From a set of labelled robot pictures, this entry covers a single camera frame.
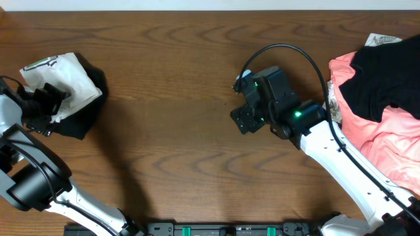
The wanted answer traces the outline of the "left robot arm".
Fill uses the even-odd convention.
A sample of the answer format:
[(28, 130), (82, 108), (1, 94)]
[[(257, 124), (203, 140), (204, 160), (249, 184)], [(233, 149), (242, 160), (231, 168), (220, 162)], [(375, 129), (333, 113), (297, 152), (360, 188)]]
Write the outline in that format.
[(1, 77), (1, 196), (18, 210), (63, 215), (95, 235), (145, 235), (122, 210), (79, 188), (68, 165), (23, 124), (58, 112), (66, 93), (46, 84), (31, 94)]

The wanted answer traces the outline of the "white t-shirt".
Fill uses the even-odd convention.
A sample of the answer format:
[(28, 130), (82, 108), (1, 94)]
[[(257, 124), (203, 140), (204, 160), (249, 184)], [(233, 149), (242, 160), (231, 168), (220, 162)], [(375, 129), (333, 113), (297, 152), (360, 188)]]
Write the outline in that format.
[(88, 77), (87, 72), (72, 52), (50, 56), (20, 70), (31, 90), (41, 89), (46, 83), (67, 92), (53, 122), (75, 114), (102, 95), (102, 91)]

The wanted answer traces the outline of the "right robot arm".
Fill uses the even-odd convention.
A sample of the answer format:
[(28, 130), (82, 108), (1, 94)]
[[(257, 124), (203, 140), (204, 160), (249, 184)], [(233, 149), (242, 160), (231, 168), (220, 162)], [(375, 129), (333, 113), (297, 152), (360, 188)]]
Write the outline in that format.
[(419, 200), (374, 167), (328, 120), (322, 106), (301, 102), (291, 91), (275, 94), (258, 85), (235, 91), (244, 96), (245, 104), (230, 116), (242, 134), (269, 125), (271, 133), (320, 164), (364, 216), (363, 220), (333, 216), (317, 227), (318, 235), (419, 234)]

